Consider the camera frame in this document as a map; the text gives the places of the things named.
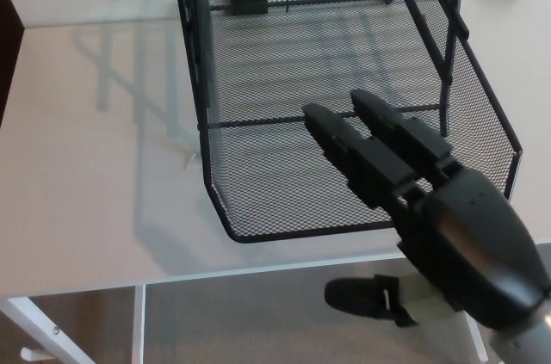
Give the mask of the black three-fingered right robot hand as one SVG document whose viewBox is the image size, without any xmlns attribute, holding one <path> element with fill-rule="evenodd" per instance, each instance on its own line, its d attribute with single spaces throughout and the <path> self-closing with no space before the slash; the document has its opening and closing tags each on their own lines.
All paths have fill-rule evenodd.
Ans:
<svg viewBox="0 0 551 364">
<path fill-rule="evenodd" d="M 550 278 L 510 202 L 423 121 L 366 90 L 350 96 L 368 137 L 317 103 L 302 109 L 306 129 L 352 193 L 389 215 L 400 251 L 447 301 L 489 329 L 534 315 L 550 299 Z"/>
</svg>

